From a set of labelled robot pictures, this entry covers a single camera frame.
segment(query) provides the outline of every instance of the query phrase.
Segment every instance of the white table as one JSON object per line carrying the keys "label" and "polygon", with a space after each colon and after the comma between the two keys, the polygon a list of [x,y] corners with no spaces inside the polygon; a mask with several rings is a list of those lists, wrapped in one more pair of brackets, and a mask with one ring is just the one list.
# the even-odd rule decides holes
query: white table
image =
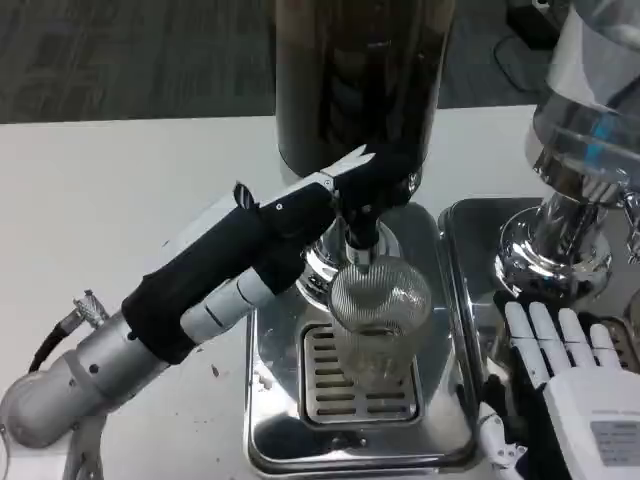
{"label": "white table", "polygon": [[[438,112],[414,201],[437,217],[465,197],[544,194],[523,154],[532,113]],[[4,125],[0,155],[1,391],[74,295],[92,288],[115,311],[162,243],[236,180],[259,199],[284,185],[270,117]],[[242,452],[244,336],[241,322],[110,417],[107,479],[255,478]]]}

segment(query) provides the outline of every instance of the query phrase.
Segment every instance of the black cable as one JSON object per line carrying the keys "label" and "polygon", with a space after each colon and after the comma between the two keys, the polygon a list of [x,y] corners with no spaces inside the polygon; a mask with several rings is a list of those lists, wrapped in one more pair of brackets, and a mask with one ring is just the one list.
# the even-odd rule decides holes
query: black cable
{"label": "black cable", "polygon": [[509,40],[513,40],[515,38],[518,38],[517,35],[515,34],[511,34],[511,35],[507,35],[506,37],[501,38],[493,47],[492,50],[492,54],[493,54],[493,60],[496,62],[496,66],[500,69],[500,71],[502,72],[502,74],[504,75],[504,77],[507,79],[507,81],[509,82],[509,84],[519,93],[541,93],[542,90],[540,89],[528,89],[528,88],[524,88],[520,85],[518,85],[516,83],[516,81],[511,77],[511,75],[509,75],[509,73],[507,72],[507,70],[504,68],[504,66],[502,65],[502,62],[500,62],[500,58],[498,57],[498,52],[499,50],[509,41]]}
{"label": "black cable", "polygon": [[33,356],[33,361],[29,366],[29,373],[37,372],[40,369],[40,366],[44,363],[44,361],[51,355],[51,352],[64,340],[69,336],[61,326],[61,322],[58,322],[53,330],[47,335],[47,338],[44,339],[42,345],[38,348],[35,355]]}

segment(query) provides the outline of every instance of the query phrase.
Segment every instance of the white robotic finger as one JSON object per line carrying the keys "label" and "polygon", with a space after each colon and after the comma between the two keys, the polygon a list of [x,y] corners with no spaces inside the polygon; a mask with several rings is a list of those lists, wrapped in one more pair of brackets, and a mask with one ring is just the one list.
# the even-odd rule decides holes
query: white robotic finger
{"label": "white robotic finger", "polygon": [[587,342],[587,337],[582,331],[576,312],[570,308],[563,308],[558,313],[565,346],[571,353],[577,367],[595,367],[593,351]]}
{"label": "white robotic finger", "polygon": [[504,307],[504,313],[511,338],[536,338],[522,305],[518,302],[509,302]]}
{"label": "white robotic finger", "polygon": [[557,375],[571,368],[571,362],[569,362],[564,343],[562,343],[556,331],[547,307],[542,303],[532,302],[531,305],[529,305],[529,314],[531,315],[533,327],[536,330],[538,343],[547,355],[553,374]]}
{"label": "white robotic finger", "polygon": [[600,323],[596,323],[591,326],[589,334],[591,335],[593,353],[600,362],[600,366],[622,368],[620,366],[618,353],[613,346],[613,342],[611,341],[611,336],[609,335],[607,328]]}
{"label": "white robotic finger", "polygon": [[540,345],[529,326],[527,314],[517,302],[507,303],[504,310],[511,333],[511,344],[518,349],[531,384],[538,388],[549,381],[549,372],[540,353]]}

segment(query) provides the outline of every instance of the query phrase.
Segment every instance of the stainless steel surface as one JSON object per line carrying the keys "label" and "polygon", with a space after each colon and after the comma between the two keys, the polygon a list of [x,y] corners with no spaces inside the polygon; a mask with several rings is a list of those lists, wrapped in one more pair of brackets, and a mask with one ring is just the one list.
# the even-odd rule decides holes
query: stainless steel surface
{"label": "stainless steel surface", "polygon": [[345,378],[331,326],[306,330],[302,346],[301,392],[304,413],[312,424],[367,428],[381,422],[405,423],[418,415],[416,398],[421,400],[417,395],[421,386],[414,363],[405,380],[385,390],[367,390]]}
{"label": "stainless steel surface", "polygon": [[[307,266],[297,282],[300,292],[318,308],[327,309],[329,284],[338,267],[347,261],[344,221],[338,218],[315,245],[306,252]],[[376,255],[399,257],[400,246],[384,223],[378,224],[380,240]]]}
{"label": "stainless steel surface", "polygon": [[245,442],[251,463],[264,474],[425,474],[466,468],[473,458],[465,413],[472,408],[472,392],[469,375],[460,367],[468,361],[450,326],[435,222],[414,204],[388,212],[383,221],[398,239],[403,258],[432,290],[432,321],[416,355],[422,413],[404,426],[314,427],[305,415],[300,341],[305,330],[331,322],[326,308],[292,288],[249,322]]}
{"label": "stainless steel surface", "polygon": [[514,215],[502,229],[497,278],[516,295],[553,299],[598,295],[607,285],[609,244],[601,233],[606,210],[558,193]]}
{"label": "stainless steel surface", "polygon": [[12,405],[23,396],[22,390],[30,389],[38,382],[43,372],[36,372],[15,382],[5,394],[0,404],[0,443],[8,457],[6,473],[0,474],[3,480],[76,480],[83,466],[85,471],[94,473],[95,480],[102,480],[102,462],[100,460],[100,438],[106,416],[93,416],[83,419],[74,429],[69,430],[53,444],[44,448],[29,448],[22,445],[13,436],[7,425]]}
{"label": "stainless steel surface", "polygon": [[[539,203],[539,199],[518,198],[463,200],[440,217],[457,308],[454,322],[459,322],[466,333],[476,391],[487,372],[509,376],[500,348],[504,321],[493,302],[494,294],[504,289],[495,274],[501,228],[518,212],[535,208]],[[612,252],[607,286],[596,297],[567,303],[577,311],[624,318],[624,311],[640,285],[640,266],[627,262],[624,213],[611,211],[604,220],[602,233]]]}

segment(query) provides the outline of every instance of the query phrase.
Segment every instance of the silver cylinder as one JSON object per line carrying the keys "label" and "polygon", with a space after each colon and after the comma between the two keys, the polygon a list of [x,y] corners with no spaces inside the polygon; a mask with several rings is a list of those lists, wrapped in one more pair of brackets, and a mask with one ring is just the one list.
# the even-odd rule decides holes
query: silver cylinder
{"label": "silver cylinder", "polygon": [[23,445],[45,447],[83,418],[133,398],[167,366],[132,335],[118,312],[16,391],[8,428]]}
{"label": "silver cylinder", "polygon": [[591,251],[607,210],[558,193],[545,200],[531,228],[533,251],[567,264],[579,263],[584,248]]}

